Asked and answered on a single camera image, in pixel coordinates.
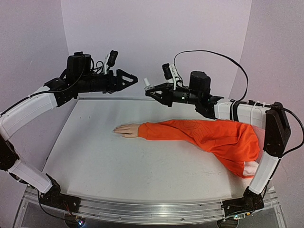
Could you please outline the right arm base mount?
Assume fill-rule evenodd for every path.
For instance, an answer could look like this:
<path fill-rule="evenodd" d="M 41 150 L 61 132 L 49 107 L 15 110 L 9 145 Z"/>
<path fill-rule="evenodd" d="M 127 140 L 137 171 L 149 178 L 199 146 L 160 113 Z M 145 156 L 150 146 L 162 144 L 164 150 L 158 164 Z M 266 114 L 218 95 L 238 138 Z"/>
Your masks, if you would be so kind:
<path fill-rule="evenodd" d="M 228 199 L 222 202 L 221 208 L 224 210 L 224 216 L 226 218 L 252 213 L 256 210 L 264 208 L 265 189 L 261 193 L 256 194 L 247 187 L 243 193 L 243 197 Z"/>

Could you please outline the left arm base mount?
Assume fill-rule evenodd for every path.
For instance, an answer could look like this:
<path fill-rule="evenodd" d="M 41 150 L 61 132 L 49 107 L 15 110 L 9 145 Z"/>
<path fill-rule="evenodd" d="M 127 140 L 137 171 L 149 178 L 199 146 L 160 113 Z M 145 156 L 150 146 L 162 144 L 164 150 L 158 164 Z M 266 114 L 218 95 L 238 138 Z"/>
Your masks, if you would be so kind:
<path fill-rule="evenodd" d="M 51 180 L 52 186 L 46 193 L 38 197 L 39 203 L 56 209 L 66 210 L 70 213 L 79 211 L 81 199 L 76 196 L 61 193 L 61 187 L 55 179 L 46 174 Z"/>

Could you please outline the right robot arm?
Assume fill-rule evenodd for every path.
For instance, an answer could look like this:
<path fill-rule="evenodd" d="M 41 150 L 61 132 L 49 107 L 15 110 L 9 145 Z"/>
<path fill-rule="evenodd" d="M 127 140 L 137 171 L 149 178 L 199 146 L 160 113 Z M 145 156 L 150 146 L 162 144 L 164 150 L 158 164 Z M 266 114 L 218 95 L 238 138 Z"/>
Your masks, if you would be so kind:
<path fill-rule="evenodd" d="M 280 102 L 233 101 L 210 94 L 211 79 L 204 72 L 190 74 L 189 87 L 179 87 L 175 75 L 166 76 L 166 83 L 151 85 L 144 79 L 145 94 L 171 107 L 174 102 L 195 105 L 195 110 L 208 119 L 232 120 L 265 130 L 263 154 L 248 189 L 260 194 L 275 173 L 291 135 L 290 125 Z"/>

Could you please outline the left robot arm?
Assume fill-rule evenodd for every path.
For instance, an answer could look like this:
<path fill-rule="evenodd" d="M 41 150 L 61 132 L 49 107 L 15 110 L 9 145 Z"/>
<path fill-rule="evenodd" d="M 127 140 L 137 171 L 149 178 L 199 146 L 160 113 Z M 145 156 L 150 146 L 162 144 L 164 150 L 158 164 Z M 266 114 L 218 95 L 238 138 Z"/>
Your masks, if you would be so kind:
<path fill-rule="evenodd" d="M 111 70 L 117 56 L 118 52 L 112 50 L 98 67 L 90 54 L 75 52 L 67 58 L 66 69 L 60 77 L 46 82 L 37 91 L 0 114 L 0 169 L 46 194 L 45 199 L 55 208 L 64 204 L 64 196 L 55 190 L 56 181 L 26 164 L 16 152 L 10 138 L 29 122 L 77 99 L 81 93 L 112 94 L 136 84 L 136 76 L 121 69 L 115 72 Z"/>

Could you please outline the clear nail polish bottle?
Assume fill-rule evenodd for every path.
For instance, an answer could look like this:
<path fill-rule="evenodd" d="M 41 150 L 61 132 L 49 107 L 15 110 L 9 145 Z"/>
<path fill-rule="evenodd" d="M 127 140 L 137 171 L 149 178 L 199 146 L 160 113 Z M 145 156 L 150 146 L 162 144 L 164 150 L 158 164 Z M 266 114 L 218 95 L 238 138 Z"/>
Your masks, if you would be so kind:
<path fill-rule="evenodd" d="M 149 82 L 149 80 L 148 80 L 148 78 L 144 78 L 143 79 L 143 81 L 144 81 L 144 84 L 145 84 L 145 91 L 147 91 L 147 90 L 150 90 L 150 89 L 153 89 L 154 88 L 154 85 L 152 85 L 152 84 L 150 84 L 150 82 Z"/>

